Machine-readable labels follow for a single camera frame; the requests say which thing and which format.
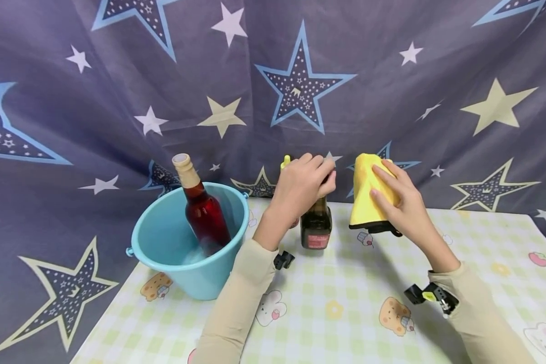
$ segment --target black clip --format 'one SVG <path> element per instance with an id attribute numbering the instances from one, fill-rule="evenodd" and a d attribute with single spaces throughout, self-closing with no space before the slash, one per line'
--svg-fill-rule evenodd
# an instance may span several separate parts
<path id="1" fill-rule="evenodd" d="M 273 260 L 273 265 L 277 270 L 281 270 L 281 268 L 287 269 L 291 265 L 293 259 L 295 259 L 294 256 L 292 256 L 288 252 L 283 252 L 281 254 L 277 254 L 275 259 Z"/>

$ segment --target checkered tablecloth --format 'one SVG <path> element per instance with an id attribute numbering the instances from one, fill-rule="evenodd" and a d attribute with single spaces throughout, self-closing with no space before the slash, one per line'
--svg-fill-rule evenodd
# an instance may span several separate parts
<path id="1" fill-rule="evenodd" d="M 248 237 L 267 203 L 250 199 Z M 418 248 L 390 233 L 366 236 L 349 230 L 351 205 L 330 207 L 334 230 L 326 250 L 301 248 L 299 227 L 282 241 L 280 249 L 296 260 L 277 273 L 264 296 L 265 310 L 253 323 L 242 363 L 469 362 L 440 307 L 429 302 L 412 306 L 404 297 L 411 284 L 428 284 L 429 265 Z M 488 283 L 531 354 L 546 363 L 546 239 L 531 219 L 429 213 L 453 252 Z M 175 285 L 163 298 L 146 299 L 140 289 L 157 273 L 136 266 L 73 364 L 187 363 L 213 302 L 189 299 Z M 402 336 L 379 319 L 391 297 L 410 310 Z"/>

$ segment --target bottle label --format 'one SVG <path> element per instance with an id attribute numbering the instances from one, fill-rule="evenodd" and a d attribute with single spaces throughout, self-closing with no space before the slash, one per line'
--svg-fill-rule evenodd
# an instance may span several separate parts
<path id="1" fill-rule="evenodd" d="M 310 249 L 325 249 L 330 241 L 330 235 L 310 235 L 307 237 L 307 246 Z"/>

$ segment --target dark glass bottle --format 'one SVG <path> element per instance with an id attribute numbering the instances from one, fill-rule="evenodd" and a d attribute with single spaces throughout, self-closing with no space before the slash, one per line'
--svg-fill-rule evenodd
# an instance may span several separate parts
<path id="1" fill-rule="evenodd" d="M 182 189 L 188 201 L 186 219 L 204 254 L 211 256 L 231 241 L 220 204 L 204 189 L 188 154 L 176 154 L 172 158 L 172 164 L 178 172 Z"/>
<path id="2" fill-rule="evenodd" d="M 301 216 L 301 246 L 326 249 L 332 232 L 332 212 L 326 198 L 320 198 Z"/>

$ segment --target plastic bucket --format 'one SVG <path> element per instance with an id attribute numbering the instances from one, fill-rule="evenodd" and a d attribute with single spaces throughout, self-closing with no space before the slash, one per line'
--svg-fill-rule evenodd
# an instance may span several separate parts
<path id="1" fill-rule="evenodd" d="M 140 216 L 131 234 L 131 248 L 151 269 L 164 272 L 194 299 L 215 299 L 228 279 L 249 223 L 248 195 L 221 184 L 204 183 L 220 203 L 231 242 L 205 257 L 185 216 L 182 188 L 166 193 Z"/>

